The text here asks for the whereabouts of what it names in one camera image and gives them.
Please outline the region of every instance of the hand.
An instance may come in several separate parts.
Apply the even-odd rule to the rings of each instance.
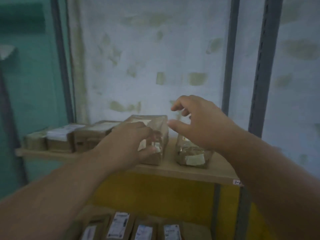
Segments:
[[[138,151],[139,144],[144,139],[154,140],[150,127],[146,127],[143,122],[127,123],[113,129],[92,153],[106,162],[106,167],[112,171],[128,169],[156,153],[154,146]]]
[[[204,149],[215,150],[218,153],[227,150],[228,145],[234,141],[234,134],[241,130],[213,102],[202,97],[179,97],[171,110],[182,109],[182,116],[191,114],[191,124],[169,120],[169,127]]]

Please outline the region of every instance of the shelf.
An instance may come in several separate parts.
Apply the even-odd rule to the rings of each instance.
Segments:
[[[86,225],[89,223],[91,217],[95,215],[101,214],[110,214],[113,215],[116,212],[114,209],[110,209],[108,207],[87,205],[85,206],[80,213],[77,215],[75,220],[82,221],[83,229],[85,230]],[[164,218],[156,217],[156,216],[144,216],[145,218],[152,220],[156,223],[161,223]],[[185,236],[185,240],[212,240],[211,233],[208,227],[197,225],[189,222],[182,222],[183,224],[183,232]]]
[[[170,138],[165,150],[164,159],[160,166],[140,164],[129,171],[141,174],[152,174],[164,177],[204,181],[220,184],[233,184],[233,180],[238,180],[232,166],[220,154],[214,153],[208,169],[180,166],[174,160],[175,138]],[[41,158],[43,160],[57,160],[62,162],[72,162],[81,154],[79,153],[54,153],[49,151],[31,151],[23,148],[16,149],[16,155],[26,160]]]

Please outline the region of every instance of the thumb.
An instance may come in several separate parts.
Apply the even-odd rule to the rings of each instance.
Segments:
[[[168,126],[174,130],[175,132],[177,132],[178,134],[181,134],[183,136],[186,136],[189,129],[190,129],[190,125],[189,124],[185,124],[179,120],[169,120],[168,121]]]
[[[143,161],[147,159],[147,157],[151,156],[152,154],[157,152],[157,148],[154,146],[150,145],[147,146],[145,149],[142,149],[138,152],[138,159],[139,161]]]

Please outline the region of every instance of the metal post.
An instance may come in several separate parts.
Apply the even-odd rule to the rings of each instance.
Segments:
[[[231,92],[233,60],[234,60],[235,46],[236,46],[239,4],[240,4],[240,0],[231,0],[230,19],[229,19],[229,28],[228,28],[228,41],[227,41],[227,48],[226,48],[226,65],[225,65],[225,72],[224,72],[222,104],[221,104],[221,110],[227,116],[229,114],[229,101],[230,101],[230,92]],[[213,196],[212,219],[211,219],[211,236],[213,240],[216,239],[216,227],[217,227],[217,219],[218,219],[220,191],[221,191],[221,185],[218,183],[214,184],[214,196]]]
[[[2,127],[7,136],[8,145],[12,155],[15,156],[15,149],[20,148],[17,128],[14,122],[14,114],[10,104],[9,94],[6,88],[5,79],[0,66],[0,114]],[[22,157],[15,157],[13,162],[20,186],[28,184],[28,178]]]
[[[56,43],[58,48],[58,58],[59,58],[63,93],[64,93],[64,98],[66,103],[66,115],[67,115],[68,122],[72,123],[72,122],[75,122],[75,119],[73,115],[67,60],[66,60],[64,43],[63,43],[63,33],[61,28],[59,3],[58,3],[58,0],[50,0],[50,1],[51,1],[51,12],[52,12],[54,33],[56,36]]]
[[[253,86],[248,131],[262,137],[270,78],[276,50],[283,0],[265,0],[256,74]],[[245,240],[249,223],[251,200],[246,188],[240,189],[234,239]]]

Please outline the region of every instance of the package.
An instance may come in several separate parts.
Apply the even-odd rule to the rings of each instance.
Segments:
[[[79,240],[82,233],[82,226],[81,221],[74,221],[68,230],[66,230],[62,240]]]
[[[129,240],[132,228],[134,226],[135,216],[134,214],[126,212],[116,212],[112,218],[105,237],[103,239],[116,240],[123,239]]]
[[[143,162],[144,164],[161,164],[169,139],[169,127],[167,125],[167,121],[168,117],[166,115],[132,115],[124,121],[124,123],[143,122],[146,126],[151,127],[155,132],[156,140],[154,142],[143,140],[139,145],[138,150],[142,150],[148,145],[153,145],[157,148],[157,153],[154,153],[147,158]]]
[[[207,168],[214,152],[193,144],[182,135],[178,135],[176,144],[176,161],[180,165]]]
[[[28,150],[46,151],[47,146],[47,131],[49,128],[45,128],[23,137],[23,146]]]
[[[158,224],[147,219],[136,218],[131,240],[156,240]]]
[[[73,132],[77,128],[85,127],[83,124],[69,124],[47,131],[48,149],[52,152],[74,152]]]
[[[86,226],[82,233],[81,240],[100,240],[103,233],[108,228],[110,222],[110,215],[98,215],[90,219],[89,224]]]
[[[183,225],[180,221],[165,220],[158,228],[158,240],[183,240]]]
[[[99,121],[74,131],[74,146],[77,152],[86,152],[99,144],[112,128],[120,124],[119,121]]]

